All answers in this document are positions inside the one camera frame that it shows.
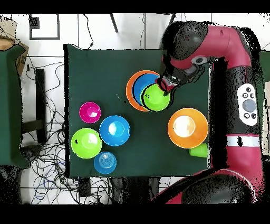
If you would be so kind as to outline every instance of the green tablecloth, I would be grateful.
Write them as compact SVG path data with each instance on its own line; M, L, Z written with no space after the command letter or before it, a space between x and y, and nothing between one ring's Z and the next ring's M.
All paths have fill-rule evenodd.
M109 175L99 174L94 169L93 158L77 157L69 145L71 177L185 176L207 168L205 158L190 156L188 150L179 148L170 140L167 124L174 112L185 107L196 108L207 117L208 66L196 83L184 85L176 91L172 107L157 113L141 112L129 104L126 85L129 78L140 70L159 72L160 50L86 51L68 44L67 51L69 141L80 128L99 131L101 122L110 115L124 117L131 127L130 138L125 144L111 147L103 143L102 151L109 151L117 158L117 167ZM84 123L79 116L81 105L87 101L101 107L101 118L94 124Z

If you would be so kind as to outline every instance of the light blue cup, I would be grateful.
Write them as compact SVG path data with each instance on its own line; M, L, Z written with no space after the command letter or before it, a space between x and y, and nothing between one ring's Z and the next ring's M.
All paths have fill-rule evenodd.
M112 173L116 164L116 157L110 152L101 152L94 159L94 167L101 174Z
M99 127L101 139L110 146L124 144L130 136L130 126L126 119L114 115L104 119Z
M156 74L148 73L148 74L143 74L134 82L133 87L132 87L132 93L136 102L140 104L141 106L143 106L141 102L141 92L146 86L150 84L154 84L157 78L158 76Z

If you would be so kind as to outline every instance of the orange bowl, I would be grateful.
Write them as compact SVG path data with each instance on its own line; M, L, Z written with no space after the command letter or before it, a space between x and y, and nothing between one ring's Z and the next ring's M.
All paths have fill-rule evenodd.
M182 116L189 117L189 124L179 124L179 118ZM178 126L187 127L187 131L190 135L181 136L179 133L184 133L181 130L176 130L176 123L178 122ZM193 108L183 108L177 112L175 112L169 120L168 123L168 134L171 141L181 148L194 148L200 145L207 137L208 134L208 122L206 117L198 110Z
M143 74L147 74L147 73L151 73L151 74L156 74L158 75L156 72L154 71L150 71L150 70L142 70L142 71L138 71L136 72L128 81L127 86L126 86L126 95L127 95L127 99L129 101L129 103L131 104L132 107L134 107L135 109L139 110L139 111L143 111L143 112L148 112L147 109L145 109L143 106L139 105L135 99L134 96L132 94L132 87L134 82Z

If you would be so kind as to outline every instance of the bowl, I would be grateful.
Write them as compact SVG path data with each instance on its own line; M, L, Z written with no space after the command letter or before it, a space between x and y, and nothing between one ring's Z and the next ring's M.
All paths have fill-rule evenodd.
M133 84L133 96L136 100L136 102L138 104L140 104L141 106L143 106L142 102L141 102L141 93L144 90L144 88L146 86L149 86L150 84L154 84L155 80L158 78L159 76L156 74L143 74L141 75Z
M93 158L99 154L102 141L99 133L91 128L77 130L71 138L71 148L79 158Z
M158 84L151 84L144 88L141 93L141 102L143 106L152 111L164 110L170 103L170 93L164 96Z
M114 115L104 119L100 124L99 132L107 145L120 146L129 139L130 126L123 117Z
M116 164L116 157L110 152L101 152L94 159L94 167L101 174L112 173Z
M81 106L79 114L84 122L92 124L99 120L101 110L99 105L95 104L94 102L86 102Z
M136 102L134 96L133 96L133 92L132 92L132 88L133 88L133 84L134 82L143 74L156 74L158 76L158 74L154 71L150 71L150 70L142 70L142 71L138 71L136 72L128 81L127 86L126 86L126 96L127 99L130 103L130 105L132 107L134 107L135 109L142 111L142 112L148 112L147 109L145 109L142 105L140 105L139 103Z
M206 139L208 122L206 117L193 108L175 112L168 123L171 141L181 148L195 148Z

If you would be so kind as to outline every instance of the white tile floor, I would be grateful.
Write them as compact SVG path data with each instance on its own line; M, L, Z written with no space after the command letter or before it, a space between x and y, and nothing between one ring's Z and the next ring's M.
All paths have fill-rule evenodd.
M29 23L28 15L4 15L17 22L16 37L22 41L22 43L28 45L29 55L31 56L32 63L35 67L45 66L52 63L63 62L63 44L71 43L86 49L92 43L88 29L87 20L83 14L60 14L60 40L29 40ZM56 28L56 15L55 14L39 14L32 15L32 17L38 16L40 18L40 29L33 30L33 37L55 37L57 35ZM119 30L119 33L114 31L112 21L109 14L87 14L89 18L89 29L94 40L92 49L139 49L144 48L144 24L142 22L142 13L137 14L114 14L114 18ZM266 46L270 42L270 15L269 14L213 14L213 22L221 25L249 27L256 34L261 47ZM190 14L186 13L178 14L175 21L188 20L188 21L210 21L210 13ZM146 49L157 49L160 43L162 34L170 21L170 16L160 14L146 14ZM265 50L270 50L270 45L265 47ZM31 61L29 58L26 60L26 64L30 67ZM46 89L49 90L58 84L60 86L47 93L47 96L51 98L56 106L57 111L61 115L64 115L64 67L61 66L57 69L56 73L59 77L60 83L55 75L55 69L62 63L54 64L44 67L46 75ZM34 77L33 69L27 72L29 77ZM23 121L29 121L35 119L35 82L26 76L26 68L24 69L22 78L22 95L23 95ZM270 89L270 83L266 85L266 89ZM47 110L47 121L50 121L50 111ZM64 119L60 115L55 116L55 122L63 122ZM53 124L52 131L61 128L59 124ZM29 134L24 134L23 144L29 144L35 142ZM49 143L58 143L56 136L49 140ZM60 157L64 158L64 150L60 152ZM51 169L53 173L52 165L44 169L44 175ZM69 191L61 191L58 196L58 201L54 200L59 193L58 188L50 190L47 196L42 199L42 193L45 192L44 188L49 187L49 183L43 185L43 180L36 179L38 176L37 164L33 165L33 168L23 171L21 180L21 193L23 201L28 201L33 204L76 204L72 199ZM167 184L172 185L178 177L163 177L160 181L160 191L163 190ZM38 187L38 193L35 198L35 188ZM108 196L102 192L104 196L101 202L106 202Z

